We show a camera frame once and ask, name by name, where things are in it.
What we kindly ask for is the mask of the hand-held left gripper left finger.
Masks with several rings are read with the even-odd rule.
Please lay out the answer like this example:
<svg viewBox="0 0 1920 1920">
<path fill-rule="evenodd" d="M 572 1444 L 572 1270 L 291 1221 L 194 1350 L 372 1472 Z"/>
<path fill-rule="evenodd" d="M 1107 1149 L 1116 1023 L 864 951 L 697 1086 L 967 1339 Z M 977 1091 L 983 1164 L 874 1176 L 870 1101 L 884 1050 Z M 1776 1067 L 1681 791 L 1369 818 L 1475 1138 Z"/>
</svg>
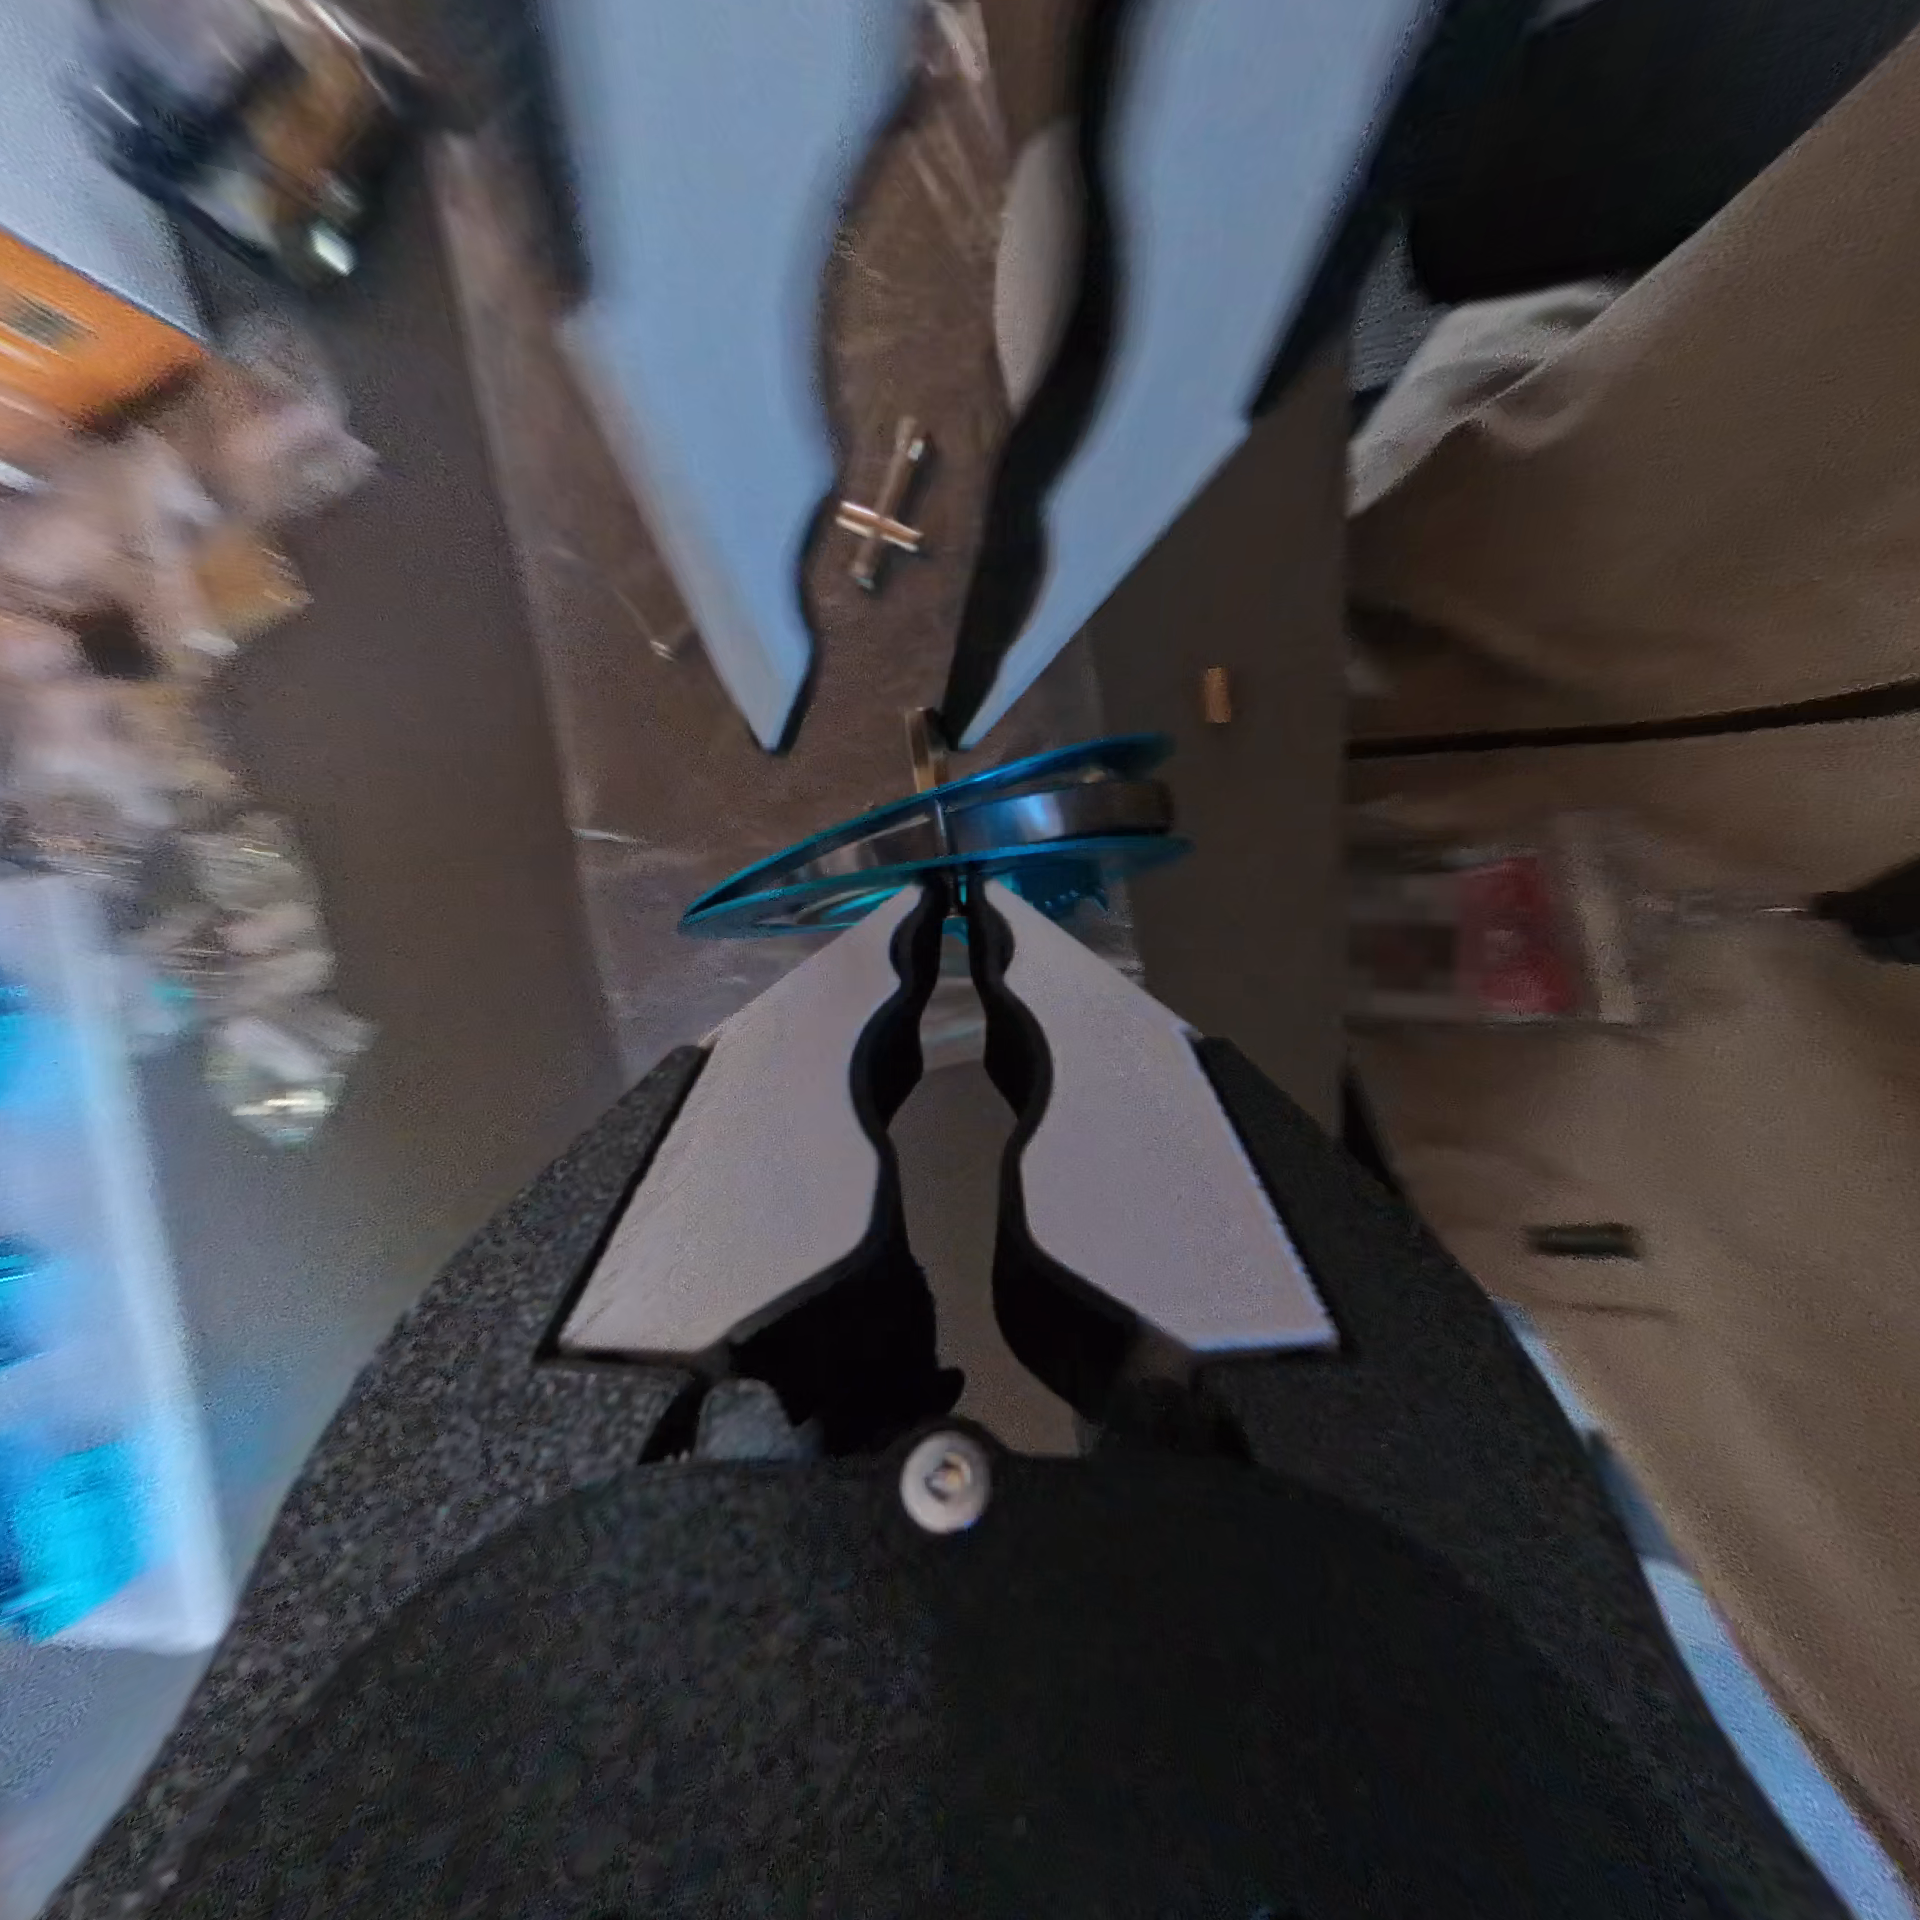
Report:
<svg viewBox="0 0 1920 1920">
<path fill-rule="evenodd" d="M 558 1322 L 556 1355 L 768 1386 L 830 1452 L 940 1412 L 895 1122 L 923 1075 L 940 891 L 911 885 L 722 1022 Z"/>
</svg>

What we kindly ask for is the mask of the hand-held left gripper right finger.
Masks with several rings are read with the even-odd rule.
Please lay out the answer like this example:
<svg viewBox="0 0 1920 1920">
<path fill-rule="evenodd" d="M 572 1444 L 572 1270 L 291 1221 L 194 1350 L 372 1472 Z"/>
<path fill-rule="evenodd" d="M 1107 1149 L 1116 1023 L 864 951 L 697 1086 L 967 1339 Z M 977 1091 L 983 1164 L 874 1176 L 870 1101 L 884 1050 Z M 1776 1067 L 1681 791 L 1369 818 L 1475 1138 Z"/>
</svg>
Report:
<svg viewBox="0 0 1920 1920">
<path fill-rule="evenodd" d="M 1338 1323 L 1187 1020 L 999 879 L 967 890 L 983 1063 L 1012 1116 L 996 1327 L 1110 1424 L 1215 1362 L 1328 1355 Z"/>
</svg>

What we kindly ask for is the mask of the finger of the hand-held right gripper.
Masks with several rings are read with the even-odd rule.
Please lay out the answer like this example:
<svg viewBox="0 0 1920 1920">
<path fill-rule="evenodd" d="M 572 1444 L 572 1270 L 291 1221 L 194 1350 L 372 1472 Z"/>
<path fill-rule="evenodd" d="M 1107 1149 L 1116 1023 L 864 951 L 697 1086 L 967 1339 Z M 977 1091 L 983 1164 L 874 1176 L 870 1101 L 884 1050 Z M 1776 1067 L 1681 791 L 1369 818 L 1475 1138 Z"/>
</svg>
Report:
<svg viewBox="0 0 1920 1920">
<path fill-rule="evenodd" d="M 835 476 L 826 268 L 915 36 L 912 4 L 545 4 L 586 252 L 567 347 L 766 752 L 818 646 L 801 574 Z"/>
<path fill-rule="evenodd" d="M 1010 374 L 945 732 L 975 748 L 1251 429 L 1442 4 L 987 4 Z"/>
</svg>

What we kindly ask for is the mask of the metal cross socket wrench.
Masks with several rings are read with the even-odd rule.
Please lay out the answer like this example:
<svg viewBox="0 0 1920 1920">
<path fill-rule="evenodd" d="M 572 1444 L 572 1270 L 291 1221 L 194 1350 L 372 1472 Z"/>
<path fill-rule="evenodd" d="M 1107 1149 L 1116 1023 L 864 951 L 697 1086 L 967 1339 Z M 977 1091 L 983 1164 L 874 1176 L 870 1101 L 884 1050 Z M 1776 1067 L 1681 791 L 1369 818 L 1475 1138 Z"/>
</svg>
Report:
<svg viewBox="0 0 1920 1920">
<path fill-rule="evenodd" d="M 848 579 L 864 595 L 876 595 L 883 574 L 896 557 L 918 557 L 923 530 L 915 522 L 922 483 L 928 468 L 930 436 L 923 420 L 902 415 L 881 478 L 879 499 L 863 502 L 841 499 L 832 510 L 832 527 L 852 542 Z"/>
</svg>

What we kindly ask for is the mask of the teal round turntable base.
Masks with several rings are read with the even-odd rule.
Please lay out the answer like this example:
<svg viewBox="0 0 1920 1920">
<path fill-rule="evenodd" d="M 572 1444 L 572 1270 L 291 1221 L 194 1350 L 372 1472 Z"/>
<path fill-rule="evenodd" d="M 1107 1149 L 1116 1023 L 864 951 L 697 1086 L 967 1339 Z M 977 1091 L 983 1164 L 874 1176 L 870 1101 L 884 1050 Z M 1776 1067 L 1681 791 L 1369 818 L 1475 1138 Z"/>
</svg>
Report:
<svg viewBox="0 0 1920 1920">
<path fill-rule="evenodd" d="M 713 885 L 680 932 L 737 941 L 843 931 L 930 879 L 958 899 L 996 879 L 1070 920 L 1188 852 L 1164 778 L 1172 748 L 1161 732 L 1098 736 L 872 806 Z"/>
</svg>

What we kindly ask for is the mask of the large clear plastic bag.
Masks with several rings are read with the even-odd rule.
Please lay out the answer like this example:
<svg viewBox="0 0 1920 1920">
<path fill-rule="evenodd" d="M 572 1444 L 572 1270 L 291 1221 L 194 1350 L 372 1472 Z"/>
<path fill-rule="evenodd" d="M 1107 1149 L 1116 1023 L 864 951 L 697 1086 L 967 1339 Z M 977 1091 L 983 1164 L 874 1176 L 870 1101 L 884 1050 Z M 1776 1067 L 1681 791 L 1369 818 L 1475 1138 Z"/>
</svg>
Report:
<svg viewBox="0 0 1920 1920">
<path fill-rule="evenodd" d="M 920 415 L 926 554 L 876 595 L 843 535 L 801 584 L 824 621 L 803 732 L 766 754 L 703 642 L 655 659 L 608 584 L 682 591 L 562 333 L 561 235 L 536 165 L 496 124 L 446 135 L 427 178 L 508 516 L 561 760 L 595 983 L 623 1084 L 794 966 L 810 938 L 704 941 L 687 904 L 731 874 L 930 782 L 918 715 L 945 687 L 979 510 L 1007 432 L 992 269 L 996 135 L 906 135 L 860 190 L 824 277 L 824 396 L 840 488 L 872 499 L 896 420 Z"/>
</svg>

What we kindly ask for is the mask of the person's beige jacket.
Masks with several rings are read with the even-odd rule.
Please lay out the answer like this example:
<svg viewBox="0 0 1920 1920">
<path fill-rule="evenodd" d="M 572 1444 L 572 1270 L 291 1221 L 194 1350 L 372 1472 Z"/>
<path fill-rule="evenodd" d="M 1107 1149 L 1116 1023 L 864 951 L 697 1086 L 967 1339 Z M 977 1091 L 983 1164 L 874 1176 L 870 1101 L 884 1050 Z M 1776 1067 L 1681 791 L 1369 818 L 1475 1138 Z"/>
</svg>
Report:
<svg viewBox="0 0 1920 1920">
<path fill-rule="evenodd" d="M 1908 1885 L 1918 1846 L 1918 46 L 1633 280 L 1471 304 L 1351 450 L 1354 795 L 1585 818 L 1633 1023 L 1411 1023 L 1414 1207 L 1526 1309 Z"/>
</svg>

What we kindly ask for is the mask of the orange cardboard box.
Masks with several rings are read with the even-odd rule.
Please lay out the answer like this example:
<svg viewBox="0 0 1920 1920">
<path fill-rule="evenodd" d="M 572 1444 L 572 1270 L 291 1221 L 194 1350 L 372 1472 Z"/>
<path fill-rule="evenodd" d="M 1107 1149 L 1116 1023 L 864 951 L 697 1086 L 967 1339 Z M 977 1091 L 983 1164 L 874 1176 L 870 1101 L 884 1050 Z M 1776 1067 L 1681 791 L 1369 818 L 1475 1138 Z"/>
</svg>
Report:
<svg viewBox="0 0 1920 1920">
<path fill-rule="evenodd" d="M 208 356 L 175 228 L 81 112 L 84 4 L 3 4 L 3 458 L 162 390 Z"/>
</svg>

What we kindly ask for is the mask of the pile of small parts bags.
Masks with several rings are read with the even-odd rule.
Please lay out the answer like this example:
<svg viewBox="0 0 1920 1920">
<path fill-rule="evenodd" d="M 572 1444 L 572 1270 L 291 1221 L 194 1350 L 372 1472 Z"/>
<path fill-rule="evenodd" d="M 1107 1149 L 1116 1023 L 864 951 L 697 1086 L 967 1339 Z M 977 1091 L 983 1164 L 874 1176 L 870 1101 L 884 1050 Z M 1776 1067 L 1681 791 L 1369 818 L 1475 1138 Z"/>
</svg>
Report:
<svg viewBox="0 0 1920 1920">
<path fill-rule="evenodd" d="M 279 1147 L 328 1127 L 372 1029 L 217 704 L 311 603 L 281 535 L 375 467 L 323 352 L 251 315 L 148 414 L 6 486 L 6 878 L 73 879 L 135 1050 L 192 1039 L 215 1104 Z"/>
</svg>

